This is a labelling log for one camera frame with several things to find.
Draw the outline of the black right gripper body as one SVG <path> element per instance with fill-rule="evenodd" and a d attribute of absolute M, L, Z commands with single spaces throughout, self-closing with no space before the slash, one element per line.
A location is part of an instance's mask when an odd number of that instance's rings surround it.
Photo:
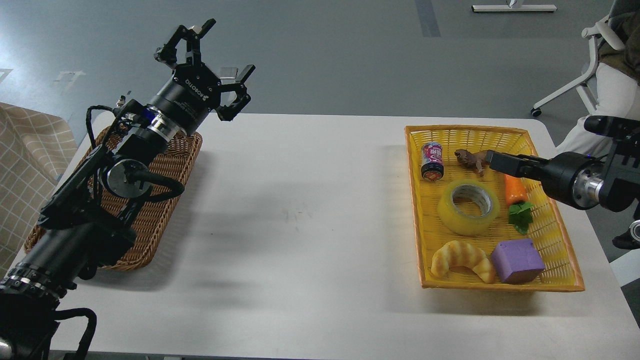
<path fill-rule="evenodd" d="M 594 207 L 594 200 L 585 190 L 585 173 L 592 171 L 593 157 L 562 152 L 550 159 L 542 158 L 539 162 L 539 182 L 549 198 L 579 210 Z"/>

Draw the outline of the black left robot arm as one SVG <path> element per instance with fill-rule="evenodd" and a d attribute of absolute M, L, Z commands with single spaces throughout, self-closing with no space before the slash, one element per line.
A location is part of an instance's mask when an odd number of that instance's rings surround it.
<path fill-rule="evenodd" d="M 92 105 L 86 112 L 90 152 L 39 212 L 42 239 L 1 280 L 1 358 L 46 360 L 61 321 L 87 319 L 74 354 L 84 360 L 98 317 L 86 307 L 59 310 L 60 300 L 90 280 L 97 269 L 114 265 L 134 246 L 133 223 L 146 203 L 178 198 L 182 182 L 150 169 L 178 133 L 193 135 L 208 114 L 231 121 L 251 97 L 247 65 L 234 82 L 224 83 L 202 61 L 201 39 L 214 27 L 179 25 L 154 59 L 171 77 L 148 104 L 121 96 L 115 107 Z M 92 129 L 96 109 L 114 114 L 103 141 Z"/>

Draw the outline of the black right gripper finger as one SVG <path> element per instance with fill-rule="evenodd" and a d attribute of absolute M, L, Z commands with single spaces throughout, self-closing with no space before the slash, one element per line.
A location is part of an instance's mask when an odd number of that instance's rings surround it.
<path fill-rule="evenodd" d="M 490 162 L 489 168 L 515 178 L 540 181 L 545 165 L 539 162 Z"/>
<path fill-rule="evenodd" d="M 521 167 L 542 167 L 546 166 L 550 160 L 534 155 L 497 152 L 488 150 L 485 160 L 490 168 L 521 168 Z"/>

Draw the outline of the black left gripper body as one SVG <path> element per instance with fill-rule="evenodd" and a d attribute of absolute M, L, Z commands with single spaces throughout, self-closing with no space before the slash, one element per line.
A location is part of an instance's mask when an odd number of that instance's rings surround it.
<path fill-rule="evenodd" d="M 192 136 L 206 116 L 221 105 L 219 82 L 205 64 L 179 64 L 148 105 Z"/>

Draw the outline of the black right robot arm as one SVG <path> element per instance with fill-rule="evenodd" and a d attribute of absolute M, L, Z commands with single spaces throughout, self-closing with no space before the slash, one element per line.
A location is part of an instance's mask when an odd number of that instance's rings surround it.
<path fill-rule="evenodd" d="M 550 159 L 487 151 L 489 167 L 499 173 L 541 183 L 551 199 L 578 210 L 600 206 L 611 212 L 629 208 L 640 194 L 640 126 L 637 120 L 592 115 L 588 132 L 611 139 L 602 157 L 563 152 Z"/>

